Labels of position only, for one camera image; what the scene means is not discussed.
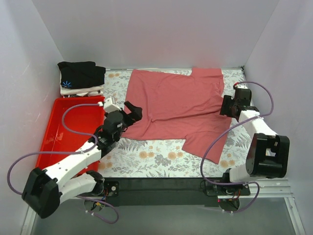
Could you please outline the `pink t-shirt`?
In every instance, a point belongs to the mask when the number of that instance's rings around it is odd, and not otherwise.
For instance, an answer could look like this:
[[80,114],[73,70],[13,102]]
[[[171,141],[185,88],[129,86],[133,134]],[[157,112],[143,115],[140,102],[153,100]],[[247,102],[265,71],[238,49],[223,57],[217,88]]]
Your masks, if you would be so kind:
[[142,119],[123,137],[133,140],[185,140],[183,151],[219,163],[231,118],[220,115],[224,78],[221,69],[193,68],[190,75],[134,70],[126,100],[142,108]]

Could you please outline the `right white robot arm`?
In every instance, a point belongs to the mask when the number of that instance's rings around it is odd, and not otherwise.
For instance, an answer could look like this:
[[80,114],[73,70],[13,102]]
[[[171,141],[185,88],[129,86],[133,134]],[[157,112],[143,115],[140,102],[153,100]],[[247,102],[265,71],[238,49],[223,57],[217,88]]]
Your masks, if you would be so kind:
[[252,91],[245,86],[235,87],[234,91],[234,96],[224,96],[220,114],[242,122],[251,144],[246,162],[223,174],[221,188],[229,195],[239,189],[239,182],[284,178],[290,149],[289,138],[271,130],[259,110],[251,105]]

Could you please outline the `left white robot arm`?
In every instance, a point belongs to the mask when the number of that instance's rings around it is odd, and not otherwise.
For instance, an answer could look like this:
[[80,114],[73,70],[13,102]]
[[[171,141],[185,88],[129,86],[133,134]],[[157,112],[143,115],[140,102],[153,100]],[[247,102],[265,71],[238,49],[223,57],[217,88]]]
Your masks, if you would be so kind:
[[59,162],[30,172],[22,199],[40,218],[49,217],[62,202],[75,196],[103,194],[105,179],[100,173],[89,170],[79,175],[79,172],[111,152],[128,127],[142,119],[142,108],[128,101],[124,105],[129,113],[111,99],[97,105],[103,107],[105,118],[93,134],[88,134],[89,139],[75,152],[66,152]]

